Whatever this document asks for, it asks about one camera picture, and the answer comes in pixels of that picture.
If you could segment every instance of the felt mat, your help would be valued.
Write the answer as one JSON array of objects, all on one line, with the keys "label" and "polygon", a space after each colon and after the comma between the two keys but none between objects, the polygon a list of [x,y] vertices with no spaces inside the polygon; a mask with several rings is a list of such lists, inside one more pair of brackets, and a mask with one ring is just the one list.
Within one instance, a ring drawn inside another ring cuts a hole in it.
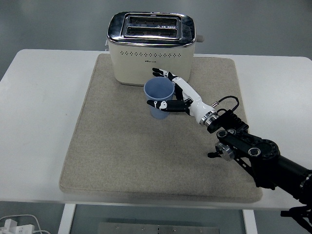
[{"label": "felt mat", "polygon": [[[189,84],[210,105],[237,96],[241,104],[235,113],[246,120],[233,60],[193,58]],[[235,104],[225,100],[220,108]],[[101,54],[59,186],[66,193],[128,198],[258,201],[261,189],[237,163],[207,158],[217,142],[215,133],[209,134],[186,113],[153,118],[143,87],[120,84],[110,55]]]}]

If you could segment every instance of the white cable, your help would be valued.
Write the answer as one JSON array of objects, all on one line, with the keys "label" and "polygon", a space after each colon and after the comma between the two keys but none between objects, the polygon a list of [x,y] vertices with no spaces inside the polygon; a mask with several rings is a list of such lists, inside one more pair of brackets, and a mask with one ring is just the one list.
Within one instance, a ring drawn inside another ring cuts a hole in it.
[{"label": "white cable", "polygon": [[50,234],[50,233],[49,233],[48,231],[46,231],[46,230],[41,230],[41,227],[40,227],[40,225],[39,225],[38,219],[36,218],[36,216],[34,216],[34,215],[32,215],[32,214],[16,214],[16,215],[8,215],[8,216],[4,216],[4,217],[0,218],[0,220],[2,220],[2,219],[4,219],[4,218],[10,218],[10,217],[20,217],[20,216],[31,216],[32,218],[34,218],[34,219],[36,220],[37,225],[38,225],[38,228],[39,228],[39,230],[38,230],[38,231],[35,231],[36,233],[39,233],[39,232],[40,232],[40,234],[42,234],[42,232],[46,232],[46,233]]},{"label": "white cable", "polygon": [[39,232],[44,232],[44,233],[51,234],[51,233],[49,233],[49,232],[48,232],[48,231],[46,231],[46,230],[38,230],[38,231],[33,231],[33,233],[39,233]]}]

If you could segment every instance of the blue cup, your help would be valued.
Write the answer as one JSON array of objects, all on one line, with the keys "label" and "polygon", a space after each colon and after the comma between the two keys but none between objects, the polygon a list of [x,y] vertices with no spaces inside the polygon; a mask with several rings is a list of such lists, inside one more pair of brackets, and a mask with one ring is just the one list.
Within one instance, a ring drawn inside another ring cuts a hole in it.
[{"label": "blue cup", "polygon": [[[155,77],[148,80],[144,85],[144,93],[147,100],[168,101],[172,100],[175,91],[174,84],[164,77]],[[169,112],[161,111],[155,107],[149,106],[151,115],[154,118],[164,119]]]}]

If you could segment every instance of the robotic arm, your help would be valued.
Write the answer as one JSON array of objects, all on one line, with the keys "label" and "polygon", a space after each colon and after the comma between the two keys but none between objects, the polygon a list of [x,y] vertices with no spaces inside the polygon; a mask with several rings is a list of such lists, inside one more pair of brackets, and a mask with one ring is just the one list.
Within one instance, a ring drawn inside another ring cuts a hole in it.
[{"label": "robotic arm", "polygon": [[[277,144],[248,133],[249,126],[243,122],[234,110],[239,102],[236,97],[227,96],[209,106],[202,102],[199,94],[182,78],[158,68],[153,68],[154,76],[168,78],[175,85],[177,100],[166,101],[165,105],[148,100],[147,103],[166,112],[186,112],[194,116],[197,123],[206,126],[209,133],[216,133],[219,140],[215,144],[216,152],[208,153],[209,158],[222,157],[226,161],[234,160],[249,173],[257,187],[274,190],[280,187],[298,199],[304,207],[291,208],[281,212],[281,216],[290,216],[302,227],[312,233],[312,170],[280,155]],[[231,110],[216,107],[226,98],[235,98],[237,105]],[[250,166],[243,160],[247,158]]]}]

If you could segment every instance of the toaster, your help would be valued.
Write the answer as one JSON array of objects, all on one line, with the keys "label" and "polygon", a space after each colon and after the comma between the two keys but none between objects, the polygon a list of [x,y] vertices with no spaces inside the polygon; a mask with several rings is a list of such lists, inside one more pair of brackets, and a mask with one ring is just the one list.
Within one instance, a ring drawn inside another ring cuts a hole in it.
[{"label": "toaster", "polygon": [[107,42],[115,78],[143,86],[152,68],[188,81],[196,42],[192,18],[174,13],[121,12],[113,16]]}]

